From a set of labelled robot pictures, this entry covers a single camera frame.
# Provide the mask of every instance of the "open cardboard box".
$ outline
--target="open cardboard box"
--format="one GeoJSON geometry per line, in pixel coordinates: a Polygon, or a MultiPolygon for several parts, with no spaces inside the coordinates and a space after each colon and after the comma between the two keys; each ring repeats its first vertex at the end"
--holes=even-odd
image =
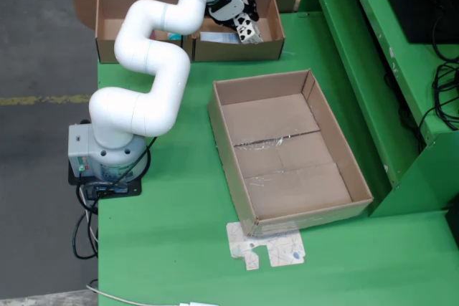
{"type": "Polygon", "coordinates": [[[246,235],[347,219],[373,201],[310,70],[215,82],[209,115],[246,235]]]}
{"type": "Polygon", "coordinates": [[[282,53],[285,34],[275,0],[256,0],[260,19],[257,22],[262,43],[230,44],[201,41],[201,32],[235,32],[206,17],[195,38],[193,61],[277,60],[282,53]]]}
{"type": "MultiPolygon", "coordinates": [[[[129,8],[138,0],[73,0],[77,18],[95,31],[95,43],[99,61],[102,64],[117,64],[115,40],[129,8]]],[[[157,0],[167,4],[177,4],[179,0],[157,0]]],[[[182,40],[168,40],[166,32],[155,30],[155,39],[181,46],[189,55],[193,54],[191,35],[182,40]]]]}
{"type": "MultiPolygon", "coordinates": [[[[131,5],[138,0],[73,0],[77,18],[95,30],[95,42],[100,63],[118,63],[115,58],[115,39],[131,5]]],[[[157,0],[177,4],[179,0],[157,0]]],[[[200,32],[234,32],[205,18],[197,33],[183,40],[168,40],[167,33],[155,30],[160,41],[181,45],[191,61],[239,61],[279,59],[285,35],[275,0],[256,0],[260,15],[258,26],[265,40],[259,44],[228,44],[203,42],[200,32]]]]}

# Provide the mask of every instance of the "cable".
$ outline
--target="cable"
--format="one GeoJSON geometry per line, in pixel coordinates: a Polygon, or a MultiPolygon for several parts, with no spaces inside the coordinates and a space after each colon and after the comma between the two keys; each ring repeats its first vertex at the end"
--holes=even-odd
{"type": "Polygon", "coordinates": [[[94,214],[93,209],[95,209],[95,207],[97,206],[99,200],[101,200],[104,197],[106,197],[108,195],[111,195],[111,194],[114,194],[114,192],[113,191],[102,191],[102,193],[100,195],[98,195],[98,197],[94,200],[93,205],[91,206],[91,211],[89,213],[89,219],[87,220],[87,237],[89,239],[89,243],[90,243],[91,249],[93,249],[94,255],[97,258],[99,257],[99,251],[95,247],[95,244],[93,243],[93,240],[91,238],[91,220],[93,219],[93,214],[94,214]]]}
{"type": "Polygon", "coordinates": [[[157,138],[158,138],[157,136],[155,136],[155,137],[153,138],[153,140],[150,142],[150,144],[149,144],[148,146],[146,146],[145,151],[141,154],[140,157],[137,158],[137,160],[134,162],[134,164],[132,164],[132,166],[131,166],[128,170],[126,170],[121,176],[119,176],[118,179],[117,179],[116,181],[114,181],[114,182],[107,188],[107,190],[112,189],[115,185],[117,185],[118,183],[120,183],[120,181],[121,181],[123,178],[125,178],[125,177],[128,175],[128,173],[131,172],[131,170],[132,170],[133,168],[136,167],[136,165],[142,160],[142,158],[145,156],[145,154],[147,154],[147,152],[150,151],[151,146],[153,146],[153,144],[155,143],[155,141],[156,141],[157,138]]]}
{"type": "Polygon", "coordinates": [[[437,26],[441,22],[441,20],[445,17],[445,8],[436,0],[429,0],[432,4],[434,4],[437,8],[441,10],[441,15],[438,17],[438,19],[435,21],[433,28],[432,28],[432,47],[436,53],[436,55],[443,60],[444,62],[442,64],[439,64],[437,67],[437,70],[435,72],[434,80],[432,83],[432,89],[433,89],[433,99],[434,99],[434,106],[430,108],[424,116],[422,116],[422,119],[420,121],[420,124],[418,125],[418,133],[419,136],[421,136],[421,127],[422,124],[425,121],[425,118],[431,111],[435,111],[436,116],[438,116],[444,124],[446,124],[449,129],[451,130],[458,130],[458,127],[456,126],[459,123],[459,116],[454,116],[451,114],[447,114],[445,111],[443,111],[442,106],[447,105],[450,102],[453,102],[455,100],[458,100],[459,97],[454,97],[446,102],[441,102],[440,101],[440,94],[441,92],[447,92],[451,90],[459,90],[459,56],[458,57],[446,57],[445,55],[442,54],[442,52],[438,49],[437,42],[435,39],[435,33],[437,32],[437,26]],[[443,84],[440,84],[440,81],[442,81],[443,78],[447,77],[451,73],[455,73],[453,79],[447,80],[443,84]]]}
{"type": "Polygon", "coordinates": [[[433,25],[433,29],[432,29],[432,46],[433,46],[433,49],[435,50],[435,53],[437,53],[438,57],[443,60],[443,61],[446,61],[446,62],[453,62],[453,63],[458,63],[459,62],[459,57],[454,57],[454,58],[450,58],[450,57],[446,57],[445,55],[443,55],[440,50],[438,49],[437,47],[437,42],[435,41],[435,32],[437,31],[437,25],[438,23],[440,23],[440,21],[445,17],[445,12],[442,11],[442,14],[438,17],[437,21],[435,22],[435,24],[433,25]]]}
{"type": "Polygon", "coordinates": [[[80,178],[78,179],[77,188],[75,189],[75,193],[77,194],[77,200],[78,202],[80,202],[81,207],[83,207],[86,211],[90,211],[91,208],[89,208],[86,205],[86,203],[82,199],[82,196],[80,195],[80,188],[81,188],[81,175],[80,175],[80,178]]]}
{"type": "MultiPolygon", "coordinates": [[[[99,295],[103,295],[104,297],[109,297],[112,300],[124,302],[125,304],[128,304],[128,305],[134,305],[134,306],[158,306],[158,305],[152,305],[152,304],[142,304],[142,303],[139,303],[139,302],[134,302],[134,301],[122,299],[120,297],[116,297],[115,295],[110,295],[108,293],[101,292],[97,288],[94,288],[94,287],[91,286],[91,284],[96,280],[97,279],[94,279],[93,281],[91,281],[88,285],[86,285],[86,288],[88,288],[90,291],[92,291],[94,293],[97,293],[99,295]]],[[[191,302],[189,304],[181,303],[180,305],[183,305],[183,306],[190,306],[190,305],[192,305],[192,306],[216,306],[216,305],[202,304],[200,302],[191,302]]]]}
{"type": "Polygon", "coordinates": [[[85,215],[86,215],[86,213],[83,213],[82,216],[80,216],[80,218],[77,221],[77,224],[75,225],[75,229],[73,230],[72,251],[73,251],[73,254],[75,255],[75,257],[77,257],[78,259],[91,259],[91,258],[95,257],[95,254],[91,254],[90,256],[80,256],[77,253],[77,245],[76,245],[77,233],[78,233],[78,229],[80,228],[81,221],[85,218],[85,215]]]}
{"type": "Polygon", "coordinates": [[[110,295],[110,294],[101,292],[100,290],[98,290],[98,289],[96,289],[94,287],[91,287],[90,285],[86,285],[86,288],[88,288],[89,290],[93,291],[94,293],[97,293],[99,295],[103,295],[104,297],[109,297],[110,299],[113,299],[113,300],[124,302],[125,304],[135,305],[135,306],[157,306],[157,305],[152,305],[152,304],[141,304],[139,302],[134,302],[134,301],[126,300],[126,299],[121,299],[120,297],[116,297],[114,295],[110,295]]]}
{"type": "MultiPolygon", "coordinates": [[[[81,187],[80,187],[80,197],[82,198],[82,201],[83,201],[84,205],[87,206],[87,204],[85,202],[85,197],[83,196],[83,191],[81,190],[81,187]]],[[[89,222],[89,212],[87,210],[85,210],[85,213],[86,213],[86,222],[89,222]]],[[[93,229],[91,228],[90,230],[91,230],[91,235],[93,236],[94,241],[96,243],[98,243],[98,238],[97,238],[96,235],[94,235],[93,229]]]]}
{"type": "Polygon", "coordinates": [[[135,168],[137,166],[137,164],[142,160],[142,158],[145,156],[145,154],[148,154],[148,163],[147,163],[144,171],[140,174],[139,178],[141,178],[146,173],[146,170],[148,170],[148,168],[150,166],[150,159],[151,159],[150,149],[151,149],[151,146],[155,143],[157,138],[158,137],[153,138],[153,140],[146,147],[145,151],[142,152],[142,154],[137,158],[137,160],[132,164],[132,166],[127,171],[125,171],[120,177],[118,177],[116,179],[116,181],[111,183],[104,191],[99,191],[99,194],[96,196],[96,199],[94,200],[94,202],[93,202],[91,207],[88,207],[86,202],[85,202],[85,198],[84,198],[83,192],[81,190],[81,174],[80,174],[80,177],[78,179],[76,194],[77,194],[78,201],[80,202],[82,207],[85,209],[85,213],[83,213],[82,217],[77,222],[77,225],[76,225],[75,230],[74,230],[73,240],[72,240],[73,252],[74,252],[74,255],[77,258],[79,258],[79,259],[90,259],[90,258],[93,258],[93,257],[98,257],[98,230],[96,231],[96,235],[94,235],[93,228],[91,227],[91,223],[92,223],[92,220],[93,220],[93,215],[98,215],[98,207],[97,207],[98,202],[99,202],[99,200],[101,200],[101,199],[103,199],[103,198],[105,198],[105,197],[107,197],[109,195],[113,195],[115,192],[113,190],[111,190],[111,189],[113,189],[114,186],[116,186],[123,178],[125,178],[128,175],[128,173],[130,173],[132,171],[133,168],[135,168]],[[76,251],[75,240],[76,240],[76,233],[78,231],[78,228],[80,227],[81,221],[83,220],[83,218],[85,216],[86,216],[86,219],[87,219],[87,238],[88,238],[88,240],[90,242],[90,246],[91,246],[91,249],[93,251],[93,254],[90,255],[90,256],[87,256],[87,257],[82,257],[76,251]]]}

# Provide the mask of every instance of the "gray floor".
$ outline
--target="gray floor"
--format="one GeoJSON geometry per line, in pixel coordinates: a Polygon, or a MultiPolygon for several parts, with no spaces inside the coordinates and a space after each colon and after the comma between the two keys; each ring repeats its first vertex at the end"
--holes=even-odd
{"type": "Polygon", "coordinates": [[[67,184],[67,128],[88,117],[87,103],[39,98],[93,93],[96,59],[72,0],[0,0],[0,299],[97,277],[97,261],[72,255],[82,210],[67,184]]]}

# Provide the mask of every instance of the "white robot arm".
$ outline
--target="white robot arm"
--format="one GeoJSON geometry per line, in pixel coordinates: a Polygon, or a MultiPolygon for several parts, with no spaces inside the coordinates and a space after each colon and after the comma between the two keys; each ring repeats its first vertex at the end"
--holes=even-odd
{"type": "Polygon", "coordinates": [[[160,136],[176,121],[190,61],[176,45],[149,39],[154,29],[189,35],[202,25],[206,4],[215,0],[179,0],[170,5],[137,1],[129,9],[115,41],[115,55],[126,69],[154,75],[147,94],[106,87],[90,101],[96,141],[106,148],[127,145],[133,135],[160,136]]]}
{"type": "MultiPolygon", "coordinates": [[[[257,20],[253,0],[179,0],[177,5],[140,0],[129,9],[115,41],[115,55],[126,69],[154,75],[149,93],[119,87],[98,90],[90,100],[91,124],[70,126],[69,159],[76,177],[117,181],[145,149],[145,137],[167,133],[176,122],[190,70],[185,51],[150,39],[155,29],[188,35],[202,25],[206,11],[219,24],[235,29],[233,19],[246,12],[257,20]]],[[[146,157],[123,181],[146,167],[146,157]]]]}

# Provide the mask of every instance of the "green table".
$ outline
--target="green table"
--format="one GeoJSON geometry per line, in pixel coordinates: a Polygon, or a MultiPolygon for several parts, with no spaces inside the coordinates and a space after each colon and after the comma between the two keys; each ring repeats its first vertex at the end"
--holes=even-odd
{"type": "MultiPolygon", "coordinates": [[[[100,289],[154,305],[451,305],[459,251],[441,212],[303,230],[305,264],[272,268],[264,247],[259,270],[231,258],[226,224],[237,215],[207,113],[213,80],[310,67],[373,193],[390,188],[324,15],[282,20],[279,61],[192,65],[177,123],[152,148],[142,195],[100,202],[100,289]]],[[[151,86],[116,64],[99,64],[98,77],[100,87],[151,86]]]]}

